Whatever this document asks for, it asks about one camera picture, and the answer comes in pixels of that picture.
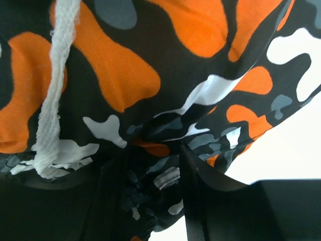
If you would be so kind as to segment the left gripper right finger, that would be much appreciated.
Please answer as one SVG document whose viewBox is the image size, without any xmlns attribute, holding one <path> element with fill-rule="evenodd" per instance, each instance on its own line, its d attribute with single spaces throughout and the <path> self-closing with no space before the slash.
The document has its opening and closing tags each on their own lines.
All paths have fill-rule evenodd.
<svg viewBox="0 0 321 241">
<path fill-rule="evenodd" d="M 320 240 L 320 180 L 261 180 L 247 185 L 202 161 L 186 144 L 179 155 L 188 240 Z"/>
</svg>

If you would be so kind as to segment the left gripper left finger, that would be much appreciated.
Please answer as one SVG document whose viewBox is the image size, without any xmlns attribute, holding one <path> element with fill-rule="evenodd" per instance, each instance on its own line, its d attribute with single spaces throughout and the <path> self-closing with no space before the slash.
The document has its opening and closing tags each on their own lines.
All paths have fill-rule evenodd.
<svg viewBox="0 0 321 241">
<path fill-rule="evenodd" d="M 128 154 L 55 180 L 1 173 L 1 240 L 111 240 Z"/>
</svg>

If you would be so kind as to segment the orange camouflage shorts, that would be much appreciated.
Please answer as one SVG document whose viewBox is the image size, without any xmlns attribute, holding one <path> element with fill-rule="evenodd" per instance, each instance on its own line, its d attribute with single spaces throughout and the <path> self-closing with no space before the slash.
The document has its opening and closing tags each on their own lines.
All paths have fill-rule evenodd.
<svg viewBox="0 0 321 241">
<path fill-rule="evenodd" d="M 1 173 L 128 154 L 111 240 L 184 215 L 181 143 L 226 172 L 320 92 L 320 1 L 1 1 Z"/>
</svg>

